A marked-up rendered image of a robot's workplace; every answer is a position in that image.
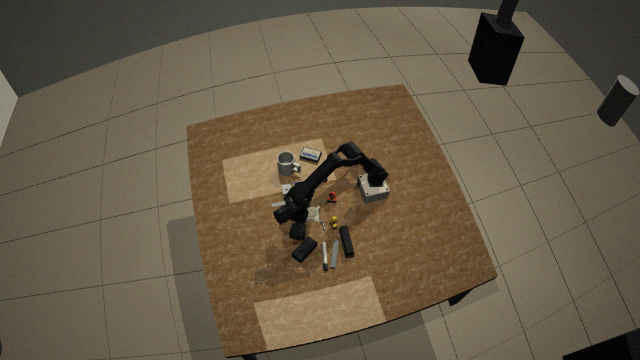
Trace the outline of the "cream paper card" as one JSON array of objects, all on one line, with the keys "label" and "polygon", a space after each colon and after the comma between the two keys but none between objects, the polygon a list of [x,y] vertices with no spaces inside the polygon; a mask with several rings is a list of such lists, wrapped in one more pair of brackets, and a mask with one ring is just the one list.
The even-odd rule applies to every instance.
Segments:
[{"label": "cream paper card", "polygon": [[307,211],[309,211],[308,213],[308,218],[307,221],[317,221],[319,222],[319,206],[318,207],[309,207],[307,209]]}]

